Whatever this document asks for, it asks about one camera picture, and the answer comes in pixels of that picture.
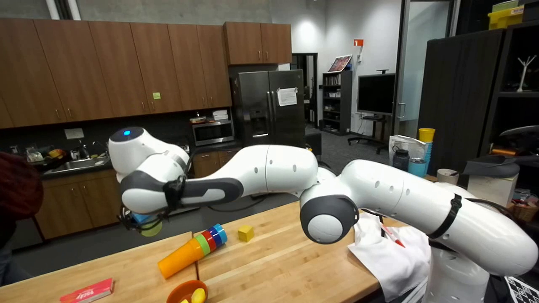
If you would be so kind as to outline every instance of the glass door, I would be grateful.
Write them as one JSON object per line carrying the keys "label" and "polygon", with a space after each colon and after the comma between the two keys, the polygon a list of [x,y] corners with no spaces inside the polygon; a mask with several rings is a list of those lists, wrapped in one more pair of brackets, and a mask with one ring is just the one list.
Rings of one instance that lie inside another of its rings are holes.
{"label": "glass door", "polygon": [[403,0],[393,134],[417,136],[427,42],[454,32],[458,2]]}

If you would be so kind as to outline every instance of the kitchen sink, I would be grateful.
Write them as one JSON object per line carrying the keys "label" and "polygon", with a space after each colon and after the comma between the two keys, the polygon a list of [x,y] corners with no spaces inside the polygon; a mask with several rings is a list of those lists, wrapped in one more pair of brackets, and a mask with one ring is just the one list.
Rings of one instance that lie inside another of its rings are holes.
{"label": "kitchen sink", "polygon": [[66,162],[54,169],[51,169],[47,171],[46,173],[44,173],[44,175],[58,174],[58,173],[64,173],[67,171],[74,171],[74,170],[86,169],[90,167],[102,166],[102,165],[107,164],[109,161],[110,161],[110,157],[74,160],[71,162]]}

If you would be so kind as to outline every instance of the yellow cube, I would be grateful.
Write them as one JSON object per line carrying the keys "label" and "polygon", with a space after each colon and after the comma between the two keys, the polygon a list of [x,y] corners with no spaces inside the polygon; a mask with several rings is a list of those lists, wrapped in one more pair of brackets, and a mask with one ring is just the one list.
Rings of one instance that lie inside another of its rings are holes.
{"label": "yellow cube", "polygon": [[243,225],[238,229],[238,237],[243,242],[249,242],[254,237],[254,229],[249,225]]}

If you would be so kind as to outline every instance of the tv stand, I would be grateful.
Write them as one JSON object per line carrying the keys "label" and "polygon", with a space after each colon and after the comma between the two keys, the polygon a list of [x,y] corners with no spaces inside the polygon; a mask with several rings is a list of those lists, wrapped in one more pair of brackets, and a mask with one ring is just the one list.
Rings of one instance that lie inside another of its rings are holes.
{"label": "tv stand", "polygon": [[[389,148],[389,145],[384,142],[384,134],[385,134],[385,123],[387,122],[387,119],[384,115],[373,115],[373,116],[365,116],[362,118],[363,120],[372,121],[372,135],[371,136],[365,136],[365,135],[358,135],[357,137],[352,137],[348,139],[348,145],[352,145],[352,141],[357,141],[356,143],[359,143],[360,140],[366,140],[369,142],[376,142],[380,143],[381,146],[376,149],[376,154],[379,155],[380,151],[382,149]],[[382,139],[376,139],[376,123],[381,122],[382,123],[382,133],[380,133]]]}

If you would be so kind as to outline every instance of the person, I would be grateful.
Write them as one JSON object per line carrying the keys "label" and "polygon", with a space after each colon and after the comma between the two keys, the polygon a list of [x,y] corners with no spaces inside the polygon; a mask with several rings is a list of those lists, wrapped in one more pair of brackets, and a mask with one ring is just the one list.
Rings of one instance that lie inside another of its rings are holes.
{"label": "person", "polygon": [[16,220],[31,218],[43,202],[39,172],[24,158],[0,152],[0,286],[32,276],[12,258]]}

